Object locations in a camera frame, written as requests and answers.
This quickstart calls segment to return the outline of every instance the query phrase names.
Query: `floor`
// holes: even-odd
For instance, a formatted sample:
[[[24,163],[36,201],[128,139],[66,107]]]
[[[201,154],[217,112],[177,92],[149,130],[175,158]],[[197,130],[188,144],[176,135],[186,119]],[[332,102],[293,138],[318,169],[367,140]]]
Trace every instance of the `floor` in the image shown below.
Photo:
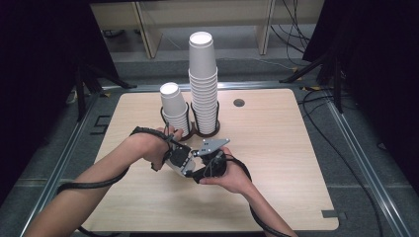
[[[304,35],[310,38],[315,26],[304,25],[300,28]],[[284,26],[285,31],[289,29],[290,26]],[[275,30],[284,39],[288,38],[288,35],[278,27],[275,27]],[[419,197],[411,189],[385,149],[377,147],[379,137],[371,129],[368,120],[357,110],[357,105],[351,97],[347,95],[343,97],[345,111],[343,119],[350,125],[356,140],[362,144],[363,151],[367,154],[389,200],[397,210],[396,215],[391,216],[394,212],[385,210],[385,205],[380,203],[382,198],[370,186],[368,177],[360,168],[359,160],[354,158],[352,147],[348,145],[348,138],[342,135],[338,116],[333,114],[333,105],[330,100],[321,99],[314,103],[302,103],[303,98],[309,92],[301,90],[301,88],[316,85],[315,76],[318,69],[313,70],[294,84],[279,85],[278,80],[293,75],[293,70],[302,68],[307,62],[301,60],[302,53],[286,47],[273,31],[270,33],[266,55],[258,53],[252,27],[230,27],[228,31],[226,28],[164,29],[162,30],[164,37],[158,53],[153,59],[147,58],[142,40],[134,31],[126,30],[121,36],[105,39],[105,42],[108,44],[122,79],[140,85],[137,90],[155,90],[158,85],[167,80],[167,78],[161,78],[162,73],[167,73],[173,79],[179,79],[180,83],[185,82],[183,77],[187,75],[185,67],[188,65],[189,56],[188,39],[189,35],[196,31],[208,31],[212,34],[217,62],[220,66],[230,68],[230,71],[224,71],[223,76],[220,76],[220,82],[225,82],[227,86],[237,87],[246,85],[248,87],[271,87],[275,84],[276,87],[291,88],[296,99],[301,102],[301,114],[318,157],[326,186],[337,210],[340,226],[332,232],[301,231],[298,232],[298,235],[402,236],[395,231],[394,225],[405,225],[408,230],[407,235],[419,236],[419,227],[417,226],[419,223],[417,215],[419,213]],[[300,50],[304,50],[299,39],[291,38],[290,42]],[[170,67],[167,72],[152,69],[153,66],[155,68],[161,65],[170,65]],[[0,209],[0,223],[2,223],[0,236],[19,236],[22,233],[28,219],[33,216],[34,206],[39,204],[39,198],[44,193],[45,185],[56,173],[57,164],[62,160],[65,151],[68,150],[68,140],[74,138],[74,127],[80,126],[81,129],[80,135],[74,140],[78,145],[68,154],[68,161],[63,163],[61,176],[58,177],[59,182],[71,181],[92,164],[103,138],[103,134],[93,135],[92,132],[102,131],[103,128],[100,124],[109,122],[118,97],[123,93],[106,80],[102,80],[101,83],[109,90],[111,96],[99,98],[95,98],[95,95],[87,96],[93,106],[85,124],[76,122],[76,103],[72,103],[74,95],[69,95],[68,108],[54,125],[55,129],[47,138],[47,143],[40,147],[34,155],[27,170]],[[312,98],[325,96],[327,96],[327,91],[312,94]],[[322,134],[329,137],[329,141],[332,140],[334,147],[338,148],[340,154],[343,154],[342,156],[336,153],[329,141],[322,137]],[[92,147],[92,149],[83,149],[82,147]],[[122,236],[129,236],[129,233],[123,233]]]

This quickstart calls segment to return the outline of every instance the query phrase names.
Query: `metal frame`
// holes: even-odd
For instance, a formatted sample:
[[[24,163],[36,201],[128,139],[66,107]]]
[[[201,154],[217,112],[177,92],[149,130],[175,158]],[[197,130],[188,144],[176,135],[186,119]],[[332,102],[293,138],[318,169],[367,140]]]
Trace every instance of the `metal frame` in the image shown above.
[[[180,84],[179,85],[182,90],[191,90],[189,84]],[[218,89],[219,90],[250,90],[250,89],[276,89],[276,88],[289,88],[298,87],[298,83],[292,84],[281,84],[277,81],[250,81],[250,82],[218,82]],[[112,86],[112,87],[104,87],[104,92],[125,92],[125,93],[144,93],[144,92],[158,92],[160,85],[138,85],[136,88],[131,89],[124,89],[120,86]],[[331,96],[329,91],[324,92],[327,96]],[[89,101],[88,108],[86,111],[86,115],[82,118],[82,120],[78,121],[74,127],[74,130],[50,176],[48,179],[45,187],[43,188],[42,194],[34,206],[28,221],[22,231],[21,237],[24,236],[25,231],[27,230],[29,224],[33,220],[33,218],[38,214],[48,202],[50,202],[54,196],[54,191],[58,182],[64,172],[64,169],[71,157],[71,154],[74,150],[75,145],[80,137],[81,132],[84,129],[86,121],[89,118],[90,112],[94,107],[97,99],[99,98],[99,94],[94,94]],[[355,159],[357,160],[363,175],[365,176],[367,182],[371,186],[372,192],[375,195],[378,204],[383,211],[385,218],[387,219],[391,229],[393,230],[396,236],[412,236],[410,230],[408,229],[405,221],[403,220],[396,204],[392,200],[391,196],[385,189],[384,185],[382,184],[381,180],[377,176],[376,171],[373,168],[373,165],[370,163],[369,158],[365,154],[363,148],[361,147],[360,143],[358,142],[355,134],[352,132],[349,124],[347,123],[345,117],[338,112],[338,110],[328,103],[328,107],[335,118],[336,122],[338,123],[345,139],[347,140]]]
[[[326,96],[331,96],[330,91],[324,91]],[[358,142],[357,137],[349,126],[348,122],[345,119],[345,116],[340,114],[336,107],[331,103],[327,103],[333,117],[335,118],[339,128],[342,131],[343,136],[348,142],[349,147],[354,154],[355,160],[363,172],[364,177],[367,180],[367,183],[370,185],[370,188],[376,197],[376,200],[381,207],[381,210],[388,221],[391,229],[393,230],[395,236],[406,237],[412,236],[407,224],[405,223],[403,217],[400,214],[396,204],[392,200],[390,194],[383,185],[381,179],[377,175],[373,165],[370,163],[370,160],[367,154],[364,152],[361,144]]]
[[[86,110],[86,114],[85,116],[76,123],[70,138],[68,139],[64,150],[62,151],[58,162],[55,165],[55,168],[52,171],[51,176],[49,177],[49,179],[46,182],[46,185],[43,187],[43,191],[41,193],[40,198],[38,199],[37,203],[35,204],[33,210],[31,211],[28,221],[26,222],[22,233],[21,233],[21,237],[25,236],[25,232],[27,231],[29,224],[31,223],[31,221],[35,218],[35,216],[43,210],[43,208],[52,200],[52,198],[55,195],[55,188],[57,187],[60,178],[62,177],[62,174],[65,171],[65,168],[68,164],[68,161],[70,160],[70,157],[73,153],[73,150],[77,144],[77,141],[80,138],[80,135],[86,125],[86,122],[89,118],[90,112],[93,109],[93,106],[95,105],[97,99],[99,98],[99,94],[93,94],[90,97],[88,106],[87,106],[87,110]]]

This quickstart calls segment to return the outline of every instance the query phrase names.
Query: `wooden table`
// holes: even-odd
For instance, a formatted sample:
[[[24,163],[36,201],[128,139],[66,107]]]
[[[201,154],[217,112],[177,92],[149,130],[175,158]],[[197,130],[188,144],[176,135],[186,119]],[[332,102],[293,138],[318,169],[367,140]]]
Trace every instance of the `wooden table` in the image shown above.
[[[191,102],[190,92],[183,92]],[[233,101],[242,99],[243,107]],[[293,92],[288,89],[219,91],[227,147],[248,167],[254,184],[295,230],[334,230],[336,217]],[[159,93],[121,96],[97,161],[136,126],[159,127]],[[197,149],[202,138],[185,141]],[[247,201],[221,187],[200,186],[167,165],[159,172],[140,160],[115,184],[83,226],[92,231],[260,231]]]

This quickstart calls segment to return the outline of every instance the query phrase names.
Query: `paper cup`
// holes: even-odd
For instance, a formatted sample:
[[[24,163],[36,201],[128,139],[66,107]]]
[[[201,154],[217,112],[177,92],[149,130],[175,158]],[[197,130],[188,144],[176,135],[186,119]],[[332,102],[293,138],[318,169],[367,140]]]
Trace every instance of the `paper cup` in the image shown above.
[[[193,33],[189,38],[189,68],[197,78],[208,78],[216,72],[212,35]]]
[[[181,115],[187,105],[178,84],[168,82],[160,87],[161,103],[164,113],[169,117]]]

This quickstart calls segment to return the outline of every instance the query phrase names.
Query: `human hand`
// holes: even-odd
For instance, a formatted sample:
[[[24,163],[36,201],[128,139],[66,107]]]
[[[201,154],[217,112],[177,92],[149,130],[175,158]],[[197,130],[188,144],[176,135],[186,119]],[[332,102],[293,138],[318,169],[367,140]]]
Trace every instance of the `human hand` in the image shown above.
[[[231,157],[231,152],[227,147],[220,148],[226,157]],[[227,161],[227,169],[221,177],[203,178],[201,185],[219,185],[234,194],[244,194],[249,188],[254,187],[250,179],[246,176],[243,169],[236,163]]]
[[[165,132],[165,134],[174,134],[175,140],[182,138],[183,129],[178,129],[175,132],[175,127],[169,125],[166,130],[163,127],[158,127],[156,130]],[[140,149],[138,154],[142,155],[142,158],[153,164],[153,169],[160,170],[163,167],[164,154],[169,150],[169,145],[165,140],[148,133],[136,133],[131,136],[135,140],[135,146]]]

